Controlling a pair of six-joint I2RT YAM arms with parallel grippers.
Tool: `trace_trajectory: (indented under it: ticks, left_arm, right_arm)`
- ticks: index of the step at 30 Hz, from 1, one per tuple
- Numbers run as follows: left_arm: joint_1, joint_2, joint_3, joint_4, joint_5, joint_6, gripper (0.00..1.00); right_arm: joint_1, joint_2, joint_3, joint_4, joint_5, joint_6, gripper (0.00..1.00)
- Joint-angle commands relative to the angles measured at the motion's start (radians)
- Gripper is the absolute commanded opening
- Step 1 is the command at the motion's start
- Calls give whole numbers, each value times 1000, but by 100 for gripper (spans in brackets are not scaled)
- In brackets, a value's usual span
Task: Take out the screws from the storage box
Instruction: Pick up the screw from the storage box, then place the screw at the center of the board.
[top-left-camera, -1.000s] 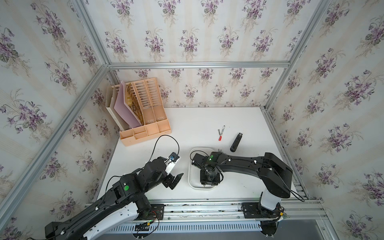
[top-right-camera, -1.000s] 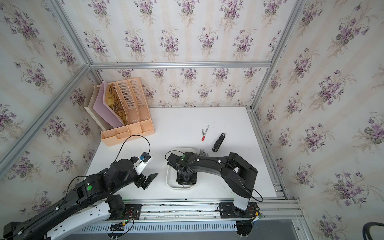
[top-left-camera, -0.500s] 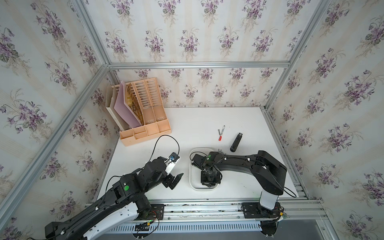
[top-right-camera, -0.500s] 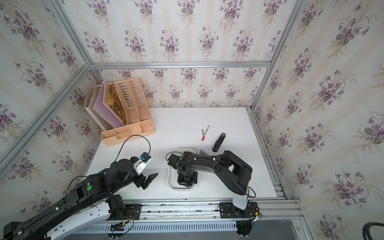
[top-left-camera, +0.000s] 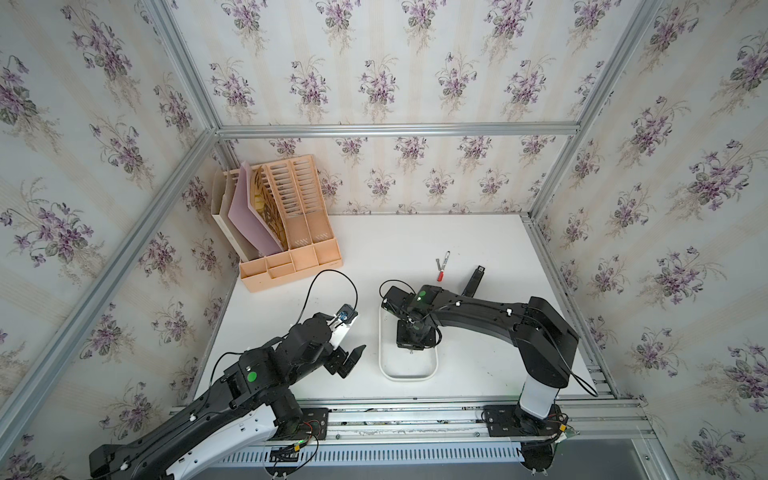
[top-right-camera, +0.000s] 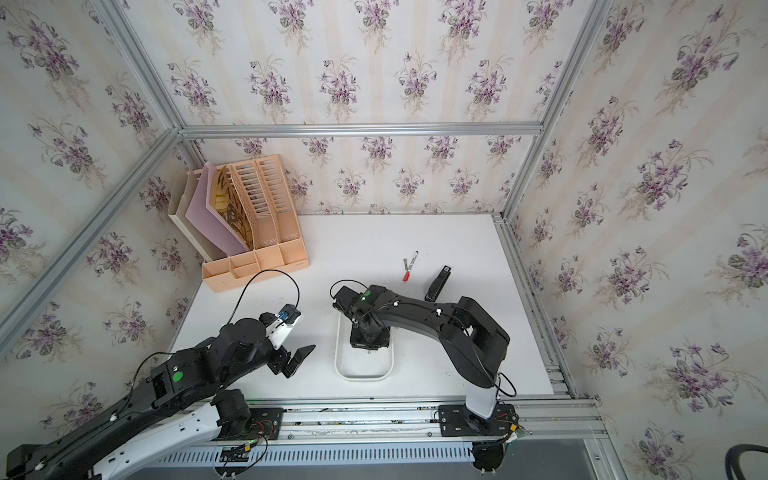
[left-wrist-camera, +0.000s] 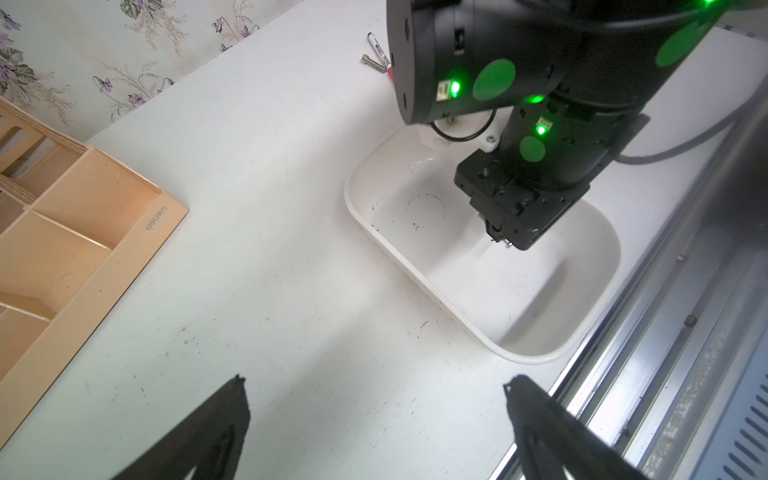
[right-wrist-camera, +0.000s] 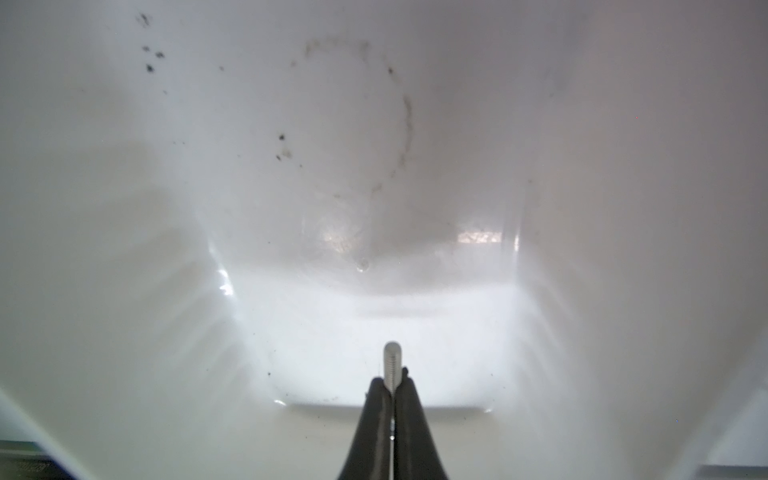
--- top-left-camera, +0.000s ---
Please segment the white plastic storage tray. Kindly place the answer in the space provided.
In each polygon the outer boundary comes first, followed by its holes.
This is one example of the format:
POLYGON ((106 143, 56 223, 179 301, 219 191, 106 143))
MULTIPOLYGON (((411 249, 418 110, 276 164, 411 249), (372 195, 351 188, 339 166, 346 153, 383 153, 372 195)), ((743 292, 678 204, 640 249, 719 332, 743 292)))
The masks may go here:
POLYGON ((394 382, 421 382, 434 377, 439 368, 437 352, 399 348, 397 318, 383 309, 378 313, 378 366, 384 377, 394 382))

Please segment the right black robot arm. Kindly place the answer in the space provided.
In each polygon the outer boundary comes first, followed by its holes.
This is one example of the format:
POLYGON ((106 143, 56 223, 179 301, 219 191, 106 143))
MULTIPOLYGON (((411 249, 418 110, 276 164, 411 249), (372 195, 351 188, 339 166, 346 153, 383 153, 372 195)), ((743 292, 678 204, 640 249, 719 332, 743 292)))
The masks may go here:
POLYGON ((516 347, 527 373, 518 409, 531 418, 550 417, 558 393, 569 385, 580 336, 541 297, 503 303, 435 285, 415 292, 392 286, 381 308, 397 319, 396 345, 401 349, 434 349, 442 342, 444 328, 472 331, 516 347))

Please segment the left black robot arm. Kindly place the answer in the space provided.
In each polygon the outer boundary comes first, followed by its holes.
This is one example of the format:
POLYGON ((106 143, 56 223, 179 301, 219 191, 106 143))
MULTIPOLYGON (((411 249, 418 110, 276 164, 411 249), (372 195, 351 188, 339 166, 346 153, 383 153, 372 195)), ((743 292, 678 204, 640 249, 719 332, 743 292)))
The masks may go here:
POLYGON ((363 348, 340 344, 358 313, 316 313, 283 336, 246 350, 208 389, 159 427, 89 455, 93 479, 191 479, 252 441, 292 435, 303 412, 292 385, 319 368, 346 377, 363 348))

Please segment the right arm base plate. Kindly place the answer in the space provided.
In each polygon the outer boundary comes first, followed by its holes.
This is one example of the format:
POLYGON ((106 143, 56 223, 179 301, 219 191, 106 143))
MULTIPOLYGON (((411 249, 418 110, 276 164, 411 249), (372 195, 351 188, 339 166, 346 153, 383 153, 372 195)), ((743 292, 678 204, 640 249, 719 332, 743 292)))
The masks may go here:
POLYGON ((558 437, 569 423, 568 415, 556 404, 543 419, 525 412, 518 404, 488 405, 481 420, 491 437, 558 437))

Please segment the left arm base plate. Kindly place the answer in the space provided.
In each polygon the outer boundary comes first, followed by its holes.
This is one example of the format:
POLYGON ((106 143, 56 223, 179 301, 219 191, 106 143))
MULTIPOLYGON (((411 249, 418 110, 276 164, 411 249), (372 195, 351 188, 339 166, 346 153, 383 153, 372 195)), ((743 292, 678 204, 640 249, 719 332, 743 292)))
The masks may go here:
POLYGON ((328 408, 304 408, 301 418, 279 423, 271 441, 309 440, 311 436, 318 440, 325 440, 329 414, 328 408))

